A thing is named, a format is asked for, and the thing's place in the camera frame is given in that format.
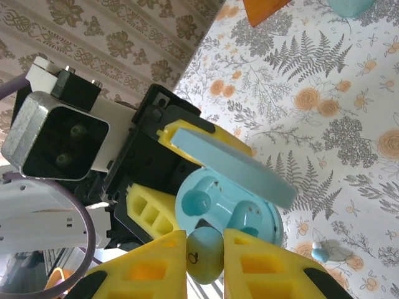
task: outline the table surface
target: table surface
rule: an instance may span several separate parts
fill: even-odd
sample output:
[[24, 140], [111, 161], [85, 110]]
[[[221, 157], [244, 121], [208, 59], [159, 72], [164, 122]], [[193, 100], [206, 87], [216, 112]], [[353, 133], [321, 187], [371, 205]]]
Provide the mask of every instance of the table surface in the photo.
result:
[[398, 10], [292, 1], [251, 29], [228, 0], [176, 88], [297, 188], [284, 247], [321, 242], [354, 298], [399, 298]]

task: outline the patterned wallpaper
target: patterned wallpaper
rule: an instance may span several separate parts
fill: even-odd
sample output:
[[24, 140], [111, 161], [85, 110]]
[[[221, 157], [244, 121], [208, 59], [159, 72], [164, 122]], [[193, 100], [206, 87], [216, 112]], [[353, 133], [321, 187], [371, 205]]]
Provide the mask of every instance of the patterned wallpaper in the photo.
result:
[[[0, 84], [27, 71], [40, 55], [101, 81], [103, 97], [138, 104], [151, 83], [176, 85], [221, 3], [0, 0]], [[0, 103], [0, 146], [14, 97]]]
[[297, 188], [284, 247], [321, 242], [356, 299], [399, 298], [398, 11], [291, 1], [252, 29], [228, 0], [176, 88]]

